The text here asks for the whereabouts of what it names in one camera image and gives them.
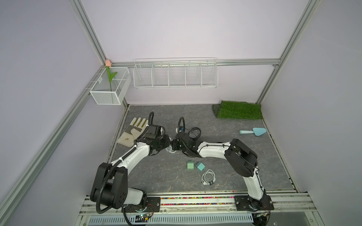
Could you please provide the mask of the clear round pouch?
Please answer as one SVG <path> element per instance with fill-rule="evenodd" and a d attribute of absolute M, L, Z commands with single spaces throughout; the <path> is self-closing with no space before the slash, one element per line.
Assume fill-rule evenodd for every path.
<path fill-rule="evenodd" d="M 171 145 L 169 145 L 168 147 L 165 148 L 165 150 L 169 153 L 175 153 L 176 150 L 173 150 L 173 147 Z"/>

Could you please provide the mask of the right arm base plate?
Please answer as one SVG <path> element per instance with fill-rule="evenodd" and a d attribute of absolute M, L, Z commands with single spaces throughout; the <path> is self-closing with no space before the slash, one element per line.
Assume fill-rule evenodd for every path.
<path fill-rule="evenodd" d="M 263 195 L 261 200 L 251 198 L 248 195 L 237 195 L 234 197 L 236 209 L 238 211 L 272 211 L 274 205 L 269 195 Z"/>

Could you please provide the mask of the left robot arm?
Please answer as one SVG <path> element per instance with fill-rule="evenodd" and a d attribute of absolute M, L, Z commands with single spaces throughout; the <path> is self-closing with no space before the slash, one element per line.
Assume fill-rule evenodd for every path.
<path fill-rule="evenodd" d="M 133 205 L 144 210 L 147 206 L 147 193 L 128 186 L 128 175 L 132 169 L 152 151 L 161 151 L 170 146 L 170 138 L 163 126 L 149 125 L 134 140 L 132 148 L 118 160 L 102 163 L 95 176 L 90 200 L 96 203 L 96 212 L 103 214 L 110 209 L 120 209 Z"/>

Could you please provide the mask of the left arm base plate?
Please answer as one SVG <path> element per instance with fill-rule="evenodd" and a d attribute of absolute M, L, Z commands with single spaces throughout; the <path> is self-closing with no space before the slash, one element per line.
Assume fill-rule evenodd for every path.
<path fill-rule="evenodd" d="M 159 212 L 161 206 L 161 197 L 146 197 L 141 200 L 141 203 L 138 205 L 128 205 L 125 207 L 126 213 L 136 213 L 136 212 Z"/>

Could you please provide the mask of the artificial pink tulip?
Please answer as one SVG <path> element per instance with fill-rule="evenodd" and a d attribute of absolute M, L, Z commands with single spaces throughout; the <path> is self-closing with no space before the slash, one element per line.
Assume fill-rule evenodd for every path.
<path fill-rule="evenodd" d="M 107 71 L 107 74 L 108 74 L 108 81 L 109 81 L 110 91 L 113 91 L 112 90 L 112 80 L 117 75 L 117 72 L 114 72 L 114 73 L 111 72 L 110 67 L 112 66 L 112 63 L 111 63 L 111 61 L 109 59 L 106 60 L 105 66 L 106 66 L 106 71 Z"/>

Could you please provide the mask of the teal garden trowel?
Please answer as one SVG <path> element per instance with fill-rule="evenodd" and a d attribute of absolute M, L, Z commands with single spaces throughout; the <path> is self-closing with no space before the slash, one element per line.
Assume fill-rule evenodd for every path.
<path fill-rule="evenodd" d="M 251 131 L 240 130 L 239 134 L 254 134 L 255 136 L 259 137 L 267 132 L 265 128 L 253 128 Z"/>

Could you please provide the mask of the white mesh box basket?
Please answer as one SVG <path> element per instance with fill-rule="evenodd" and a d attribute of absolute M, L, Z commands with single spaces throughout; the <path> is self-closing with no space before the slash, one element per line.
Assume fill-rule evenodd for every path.
<path fill-rule="evenodd" d="M 131 81 L 127 67 L 105 67 L 90 94 L 98 105 L 122 105 Z"/>

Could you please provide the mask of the beige work glove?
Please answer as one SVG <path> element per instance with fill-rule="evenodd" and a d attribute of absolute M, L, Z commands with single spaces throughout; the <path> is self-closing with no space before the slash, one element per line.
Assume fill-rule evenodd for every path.
<path fill-rule="evenodd" d="M 134 140 L 136 140 L 147 128 L 148 122 L 149 121 L 146 118 L 133 118 L 129 126 L 117 140 L 117 143 L 126 147 L 132 147 L 134 145 Z"/>

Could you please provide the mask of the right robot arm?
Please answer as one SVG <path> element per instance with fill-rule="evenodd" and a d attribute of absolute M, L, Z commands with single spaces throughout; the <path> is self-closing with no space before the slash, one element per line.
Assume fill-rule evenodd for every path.
<path fill-rule="evenodd" d="M 257 168 L 257 154 L 238 139 L 226 143 L 208 143 L 192 139 L 183 131 L 171 141 L 173 151 L 181 151 L 188 157 L 220 158 L 227 160 L 236 173 L 241 175 L 248 189 L 247 204 L 252 211 L 266 206 L 269 197 L 262 186 Z"/>

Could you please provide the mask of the green charger cube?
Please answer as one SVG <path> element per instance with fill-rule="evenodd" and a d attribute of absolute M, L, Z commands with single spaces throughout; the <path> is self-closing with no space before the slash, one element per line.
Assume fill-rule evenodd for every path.
<path fill-rule="evenodd" d="M 187 161 L 187 169 L 188 170 L 194 169 L 194 162 L 193 161 Z"/>

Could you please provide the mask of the green artificial grass mat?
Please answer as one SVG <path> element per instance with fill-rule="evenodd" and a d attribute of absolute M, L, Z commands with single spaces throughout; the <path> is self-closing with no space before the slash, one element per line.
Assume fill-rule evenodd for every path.
<path fill-rule="evenodd" d="M 212 111 L 216 118 L 220 119 L 263 119 L 261 105 L 248 102 L 221 101 L 212 105 Z"/>

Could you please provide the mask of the teal charger cube right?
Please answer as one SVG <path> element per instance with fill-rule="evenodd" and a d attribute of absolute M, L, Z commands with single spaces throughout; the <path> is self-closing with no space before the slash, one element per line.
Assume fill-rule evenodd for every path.
<path fill-rule="evenodd" d="M 205 165 L 202 163 L 202 162 L 198 162 L 196 164 L 196 168 L 199 170 L 199 171 L 203 171 L 205 169 Z"/>

